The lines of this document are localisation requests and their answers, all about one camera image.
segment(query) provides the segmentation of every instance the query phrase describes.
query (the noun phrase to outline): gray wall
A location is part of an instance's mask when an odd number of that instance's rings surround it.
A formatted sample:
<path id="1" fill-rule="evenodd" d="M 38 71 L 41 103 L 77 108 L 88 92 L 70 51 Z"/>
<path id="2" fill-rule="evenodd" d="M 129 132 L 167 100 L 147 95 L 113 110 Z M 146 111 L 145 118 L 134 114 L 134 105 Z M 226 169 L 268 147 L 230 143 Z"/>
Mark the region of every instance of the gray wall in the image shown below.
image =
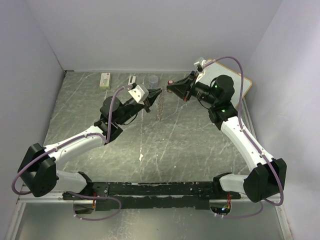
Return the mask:
<path id="1" fill-rule="evenodd" d="M 319 239 L 319 13 L 319 0 L 285 0 L 245 70 L 257 137 L 287 163 L 284 206 L 296 240 Z"/>
<path id="2" fill-rule="evenodd" d="M 28 146 L 44 140 L 62 77 L 25 1 L 0 0 L 0 239 L 18 198 L 11 181 Z"/>
<path id="3" fill-rule="evenodd" d="M 201 56 L 246 65 L 282 0 L 26 2 L 63 69 L 152 72 L 193 70 Z"/>

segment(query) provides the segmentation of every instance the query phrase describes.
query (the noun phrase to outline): marble-patterned surface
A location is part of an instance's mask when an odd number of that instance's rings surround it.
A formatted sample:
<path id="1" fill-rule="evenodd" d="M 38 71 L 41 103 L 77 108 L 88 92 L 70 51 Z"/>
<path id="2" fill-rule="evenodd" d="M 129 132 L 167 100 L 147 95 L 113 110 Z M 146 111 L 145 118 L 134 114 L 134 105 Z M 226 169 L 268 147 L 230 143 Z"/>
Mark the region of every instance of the marble-patterned surface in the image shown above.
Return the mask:
<path id="1" fill-rule="evenodd" d="M 134 73 L 111 73 L 111 89 L 99 88 L 100 73 L 68 72 L 50 122 L 46 144 L 69 138 L 90 127 L 100 117 L 105 97 L 128 83 Z M 156 73 L 159 87 L 189 73 Z M 136 82 L 148 88 L 151 73 L 137 73 Z M 122 102 L 130 95 L 122 91 Z M 107 146 L 93 149 L 58 170 L 85 172 L 93 181 L 211 181 L 225 172 L 248 174 L 233 143 L 211 124 L 208 111 L 193 98 L 188 102 L 166 90 L 151 112 L 141 111 L 136 120 L 121 126 L 123 133 Z"/>

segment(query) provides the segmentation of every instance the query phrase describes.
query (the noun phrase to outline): purple cable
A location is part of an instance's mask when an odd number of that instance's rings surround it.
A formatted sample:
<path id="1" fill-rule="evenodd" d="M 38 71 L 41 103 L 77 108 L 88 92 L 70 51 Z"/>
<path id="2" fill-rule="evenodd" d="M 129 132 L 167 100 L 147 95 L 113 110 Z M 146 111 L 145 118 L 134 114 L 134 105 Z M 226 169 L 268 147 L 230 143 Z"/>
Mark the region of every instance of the purple cable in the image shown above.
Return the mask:
<path id="1" fill-rule="evenodd" d="M 82 199 L 93 199 L 93 200 L 98 200 L 98 199 L 104 199 L 104 200 L 114 200 L 114 201 L 117 201 L 119 203 L 119 208 L 116 212 L 114 212 L 113 214 L 109 215 L 109 216 L 105 216 L 105 217 L 102 217 L 102 218 L 86 218 L 86 217 L 80 217 L 78 214 L 76 214 L 76 206 L 74 205 L 73 206 L 73 216 L 76 217 L 77 219 L 80 219 L 80 220 L 85 220 L 85 221 L 93 221 L 93 222 L 96 222 L 96 221 L 102 221 L 102 220 L 106 220 L 106 219 L 110 219 L 112 217 L 114 217 L 115 215 L 117 215 L 118 213 L 120 213 L 120 210 L 121 210 L 121 207 L 122 207 L 122 204 L 121 204 L 121 201 L 115 197 L 112 197 L 112 196 L 85 196 L 85 195 L 81 195 L 81 194 L 78 194 L 78 193 L 75 193 L 73 191 L 68 191 L 68 193 L 70 193 L 71 195 L 74 195 L 76 197 L 79 197 L 79 198 L 82 198 Z"/>
<path id="2" fill-rule="evenodd" d="M 115 104 L 115 100 L 116 100 L 116 96 L 118 95 L 119 92 L 121 92 L 122 90 L 124 89 L 131 89 L 133 86 L 132 84 L 130 85 L 126 85 L 126 86 L 123 86 L 121 88 L 119 88 L 117 91 L 115 91 L 112 99 L 111 99 L 111 103 L 110 103 L 110 110 L 109 110 L 109 116 L 108 116 L 108 132 L 107 132 L 107 138 L 105 138 L 105 136 L 103 136 L 101 133 L 99 132 L 92 132 L 92 133 L 88 133 L 88 134 L 84 134 L 84 135 L 79 135 L 79 136 L 75 136 L 74 138 L 72 139 L 69 139 L 68 141 L 58 145 L 56 148 L 52 148 L 46 152 L 44 152 L 43 154 L 39 155 L 38 157 L 36 157 L 35 159 L 33 159 L 31 162 L 29 162 L 26 166 L 24 166 L 18 173 L 17 175 L 15 176 L 15 178 L 13 179 L 12 183 L 11 183 L 11 189 L 12 191 L 17 194 L 17 195 L 28 195 L 31 193 L 31 191 L 18 191 L 16 189 L 16 182 L 18 180 L 18 178 L 29 168 L 31 167 L 34 163 L 36 163 L 37 161 L 39 161 L 40 159 L 42 159 L 43 157 L 53 153 L 53 152 L 57 152 L 59 149 L 63 148 L 64 146 L 67 146 L 69 145 L 70 143 L 73 143 L 74 141 L 77 141 L 79 139 L 82 139 L 82 138 L 87 138 L 89 136 L 99 136 L 104 142 L 105 144 L 108 144 L 109 141 L 110 141 L 110 135 L 111 135 L 111 121 L 112 121 L 112 110 L 114 108 L 114 104 Z M 98 218 L 98 219 L 91 219 L 91 218 L 81 218 L 80 216 L 76 215 L 77 218 L 79 219 L 83 219 L 83 220 L 88 220 L 88 221 L 100 221 L 100 220 L 104 220 L 104 219 L 109 219 L 111 217 L 113 217 L 114 215 L 118 214 L 120 212 L 120 209 L 121 209 L 121 202 L 114 198 L 114 197 L 97 197 L 97 196 L 84 196 L 84 195 L 79 195 L 77 193 L 73 193 L 73 192 L 70 192 L 71 194 L 80 197 L 80 198 L 87 198 L 87 199 L 110 199 L 110 200 L 115 200 L 119 203 L 119 210 L 110 215 L 110 216 L 107 216 L 107 217 L 104 217 L 104 218 Z"/>
<path id="3" fill-rule="evenodd" d="M 109 109 L 108 132 L 107 132 L 107 135 L 106 135 L 106 142 L 107 142 L 107 143 L 109 143 L 109 141 L 110 141 L 112 111 L 113 111 L 113 108 L 114 108 L 116 96 L 117 96 L 118 93 L 121 92 L 122 90 L 124 90 L 124 89 L 132 89 L 132 87 L 133 87 L 132 84 L 126 85 L 126 86 L 123 86 L 123 87 L 120 87 L 117 91 L 115 91 L 115 93 L 114 93 L 114 95 L 113 95 L 113 97 L 112 97 L 112 100 L 111 100 L 111 103 L 110 103 L 110 109 Z"/>
<path id="4" fill-rule="evenodd" d="M 240 87 L 240 95 L 239 95 L 239 102 L 238 102 L 238 121 L 239 121 L 239 126 L 242 130 L 242 132 L 244 133 L 244 135 L 246 136 L 246 138 L 250 141 L 250 143 L 254 146 L 254 148 L 257 150 L 257 152 L 261 155 L 262 154 L 262 150 L 258 147 L 258 145 L 255 143 L 255 141 L 250 137 L 250 135 L 247 133 L 247 131 L 244 129 L 244 126 L 242 125 L 242 117 L 241 117 L 241 111 L 242 111 L 242 94 L 243 94 L 243 91 L 244 91 L 244 82 L 245 82 L 245 79 L 244 79 L 244 70 L 240 64 L 240 62 L 238 61 L 238 59 L 236 59 L 235 57 L 233 56 L 223 56 L 223 57 L 220 57 L 218 59 L 214 59 L 214 60 L 211 60 L 209 62 L 207 62 L 205 65 L 204 65 L 204 68 L 210 66 L 211 64 L 217 62 L 217 61 L 220 61 L 222 59 L 233 59 L 239 66 L 240 68 L 240 74 L 241 74 L 241 87 Z M 268 160 L 268 158 L 262 154 L 262 158 L 265 160 L 266 164 L 269 166 L 272 174 L 274 175 L 274 178 L 276 180 L 276 183 L 279 187 L 279 191 L 280 191 L 280 202 L 279 203 L 275 203 L 273 201 L 270 201 L 268 199 L 265 199 L 266 202 L 274 205 L 274 206 L 281 206 L 283 203 L 284 203 L 284 189 L 282 188 L 282 184 L 280 182 L 280 179 L 276 173 L 276 170 L 275 168 L 272 166 L 271 162 Z M 228 217 L 228 218 L 248 218 L 248 217 L 253 217 L 259 213 L 262 212 L 263 210 L 263 205 L 261 204 L 261 209 L 255 214 L 251 214 L 251 215 L 246 215 L 246 216 L 234 216 L 234 217 Z"/>

